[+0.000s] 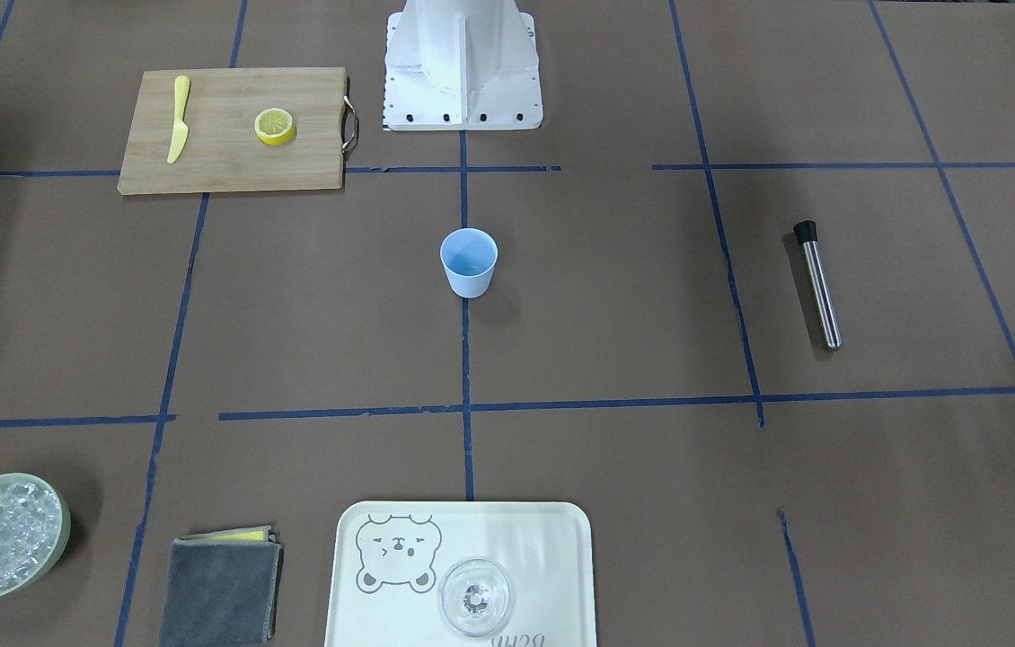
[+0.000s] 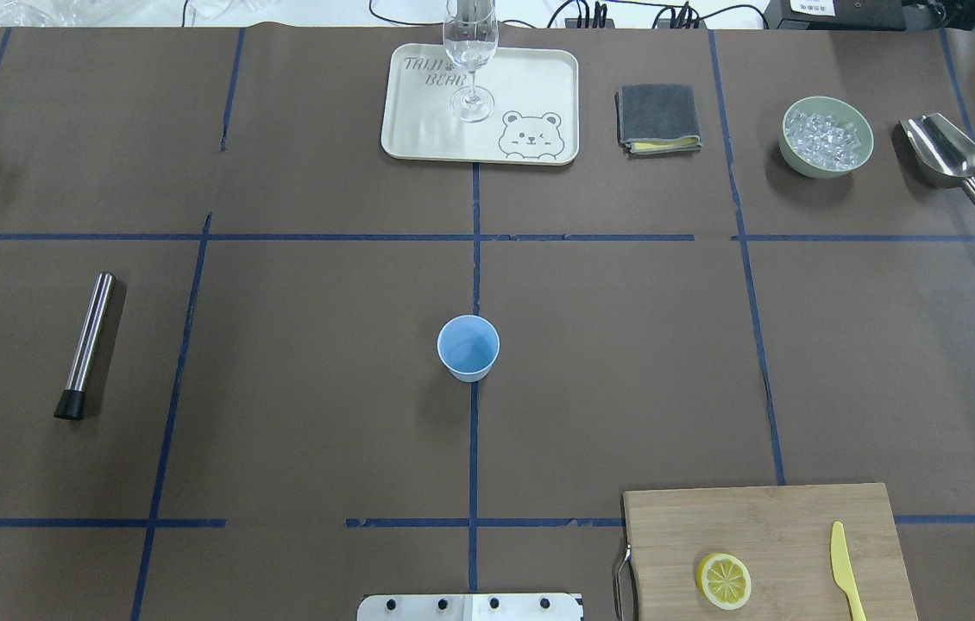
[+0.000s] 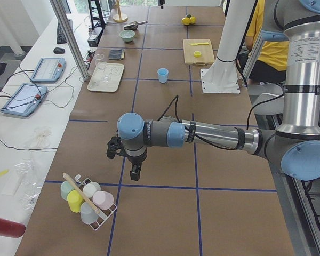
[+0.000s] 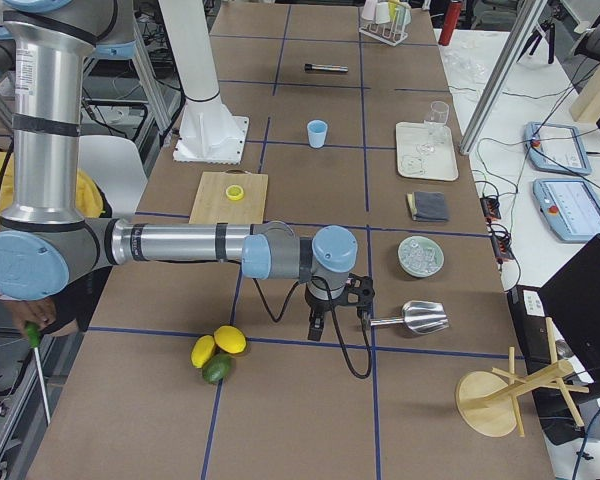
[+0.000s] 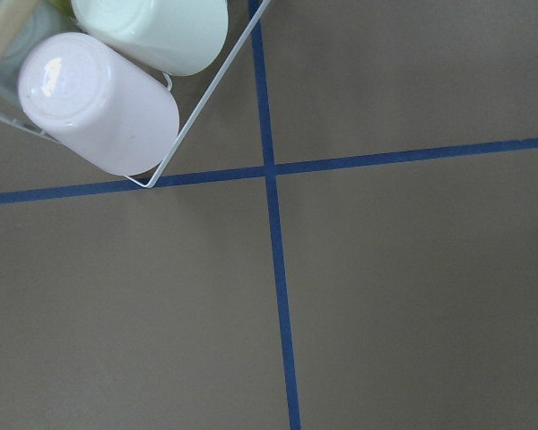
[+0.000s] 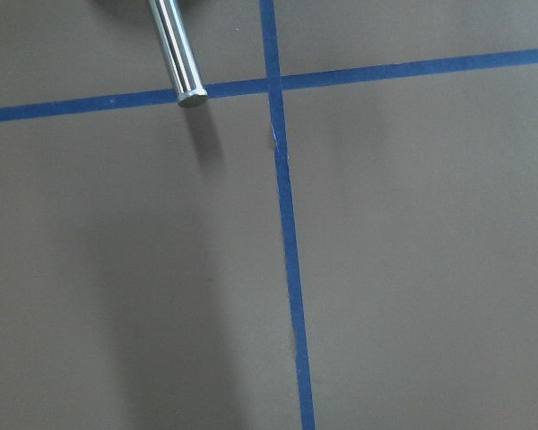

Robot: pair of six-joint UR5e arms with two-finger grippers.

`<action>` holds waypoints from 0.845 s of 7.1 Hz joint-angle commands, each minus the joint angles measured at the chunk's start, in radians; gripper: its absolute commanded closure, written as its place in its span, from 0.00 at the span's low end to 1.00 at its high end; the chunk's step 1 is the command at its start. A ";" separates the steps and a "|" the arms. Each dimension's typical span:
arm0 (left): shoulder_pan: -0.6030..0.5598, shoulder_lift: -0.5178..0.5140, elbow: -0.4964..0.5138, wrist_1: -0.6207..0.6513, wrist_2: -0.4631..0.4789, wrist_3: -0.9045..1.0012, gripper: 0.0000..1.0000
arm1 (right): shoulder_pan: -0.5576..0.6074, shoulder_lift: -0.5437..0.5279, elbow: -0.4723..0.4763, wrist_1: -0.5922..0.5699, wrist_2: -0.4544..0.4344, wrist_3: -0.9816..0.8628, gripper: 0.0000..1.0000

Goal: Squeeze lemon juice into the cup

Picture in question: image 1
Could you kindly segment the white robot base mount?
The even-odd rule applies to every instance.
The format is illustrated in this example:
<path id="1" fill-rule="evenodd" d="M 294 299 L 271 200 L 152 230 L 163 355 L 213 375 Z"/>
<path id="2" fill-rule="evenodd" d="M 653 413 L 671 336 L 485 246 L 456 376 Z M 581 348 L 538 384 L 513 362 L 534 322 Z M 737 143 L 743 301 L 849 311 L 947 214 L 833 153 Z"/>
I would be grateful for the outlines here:
<path id="1" fill-rule="evenodd" d="M 385 130 L 542 126 L 534 17 L 515 1 L 408 1 L 385 37 Z"/>

